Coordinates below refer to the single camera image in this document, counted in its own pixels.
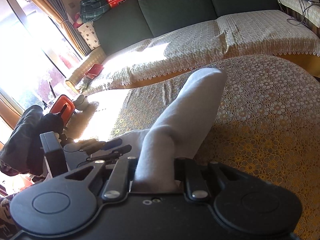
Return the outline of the patterned sleeve left forearm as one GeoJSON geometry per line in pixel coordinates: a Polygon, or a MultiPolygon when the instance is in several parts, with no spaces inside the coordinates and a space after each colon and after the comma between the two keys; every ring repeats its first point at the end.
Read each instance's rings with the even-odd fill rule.
{"type": "Polygon", "coordinates": [[[7,197],[1,197],[0,202],[0,238],[11,239],[18,232],[15,222],[10,214],[10,204],[16,194],[7,197]]]}

